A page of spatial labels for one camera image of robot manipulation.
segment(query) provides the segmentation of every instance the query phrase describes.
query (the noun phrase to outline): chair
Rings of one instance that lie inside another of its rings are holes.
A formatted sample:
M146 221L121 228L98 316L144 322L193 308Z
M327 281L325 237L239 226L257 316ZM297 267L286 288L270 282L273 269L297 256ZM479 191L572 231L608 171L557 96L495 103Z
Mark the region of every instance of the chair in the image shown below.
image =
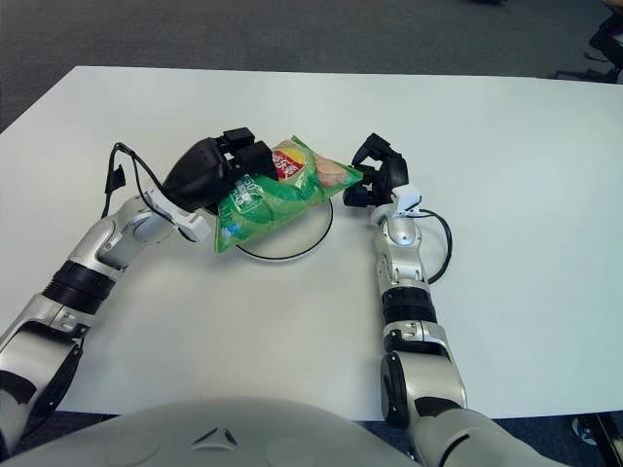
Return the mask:
M558 80L559 77L567 76L580 81L590 81L594 83L617 83L619 74L623 69L623 45L612 38L611 34L613 31L616 31L623 26L623 15L616 10L613 11L614 14L602 23L599 30L589 41L589 45L593 49L597 49L604 54L607 60L594 58L588 54L584 54L584 56L590 60L601 61L604 63L612 62L613 67L607 73L601 73L590 68L584 72L558 70L549 78Z

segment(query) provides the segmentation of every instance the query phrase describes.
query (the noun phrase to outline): green chip bag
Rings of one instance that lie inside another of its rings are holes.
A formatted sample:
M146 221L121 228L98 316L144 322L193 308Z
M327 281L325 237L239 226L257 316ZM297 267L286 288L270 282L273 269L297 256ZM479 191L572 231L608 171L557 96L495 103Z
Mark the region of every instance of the green chip bag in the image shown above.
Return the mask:
M273 148L278 181L244 175L218 205L214 249L267 234L361 180L352 167L315 153L296 136Z

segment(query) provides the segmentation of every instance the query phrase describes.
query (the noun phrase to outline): chair leg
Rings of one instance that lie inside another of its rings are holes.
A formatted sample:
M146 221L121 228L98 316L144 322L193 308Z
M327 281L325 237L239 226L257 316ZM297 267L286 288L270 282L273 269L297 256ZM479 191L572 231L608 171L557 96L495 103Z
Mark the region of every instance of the chair leg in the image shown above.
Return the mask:
M560 77L575 78L580 81L589 81L593 83L616 84L620 69L613 68L607 73L601 73L596 70L588 69L585 72L557 70L556 73L550 75L549 78L558 80Z

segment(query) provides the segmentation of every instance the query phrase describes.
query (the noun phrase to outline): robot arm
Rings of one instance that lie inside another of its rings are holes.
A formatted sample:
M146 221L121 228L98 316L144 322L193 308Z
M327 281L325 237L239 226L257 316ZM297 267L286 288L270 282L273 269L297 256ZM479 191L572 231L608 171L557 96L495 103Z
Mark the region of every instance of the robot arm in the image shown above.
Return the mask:
M381 161L380 169L361 165L366 157ZM353 165L364 172L364 180L345 191L345 204L377 206L371 222L377 227L374 242L385 319L385 420L408 430L426 467L562 465L467 408L465 388L446 332L437 322L421 263L421 194L408 185L402 157L376 134L357 152Z
M133 155L125 145L116 148ZM149 187L89 229L48 287L0 336L0 459L15 449L32 414L46 416L60 403L82 356L81 339L134 258L175 230L193 241L206 239L209 226L195 211L214 208L244 173L276 179L263 142L254 142L246 128L206 138L178 161L162 190ZM110 180L107 194L114 190Z

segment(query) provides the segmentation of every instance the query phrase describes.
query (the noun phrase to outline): white table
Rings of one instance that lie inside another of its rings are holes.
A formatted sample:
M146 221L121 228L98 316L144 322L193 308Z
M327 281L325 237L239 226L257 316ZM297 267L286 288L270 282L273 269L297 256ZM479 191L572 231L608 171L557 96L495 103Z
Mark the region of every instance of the white table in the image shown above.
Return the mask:
M342 162L375 131L453 229L432 294L470 407L623 409L621 109L621 87L535 79L75 68L0 134L0 329L97 219L113 142L164 178L233 127L268 144L296 133ZM433 271L443 238L423 224ZM146 251L97 315L61 408L238 394L380 419L371 235L337 199L324 243L291 264L179 238Z

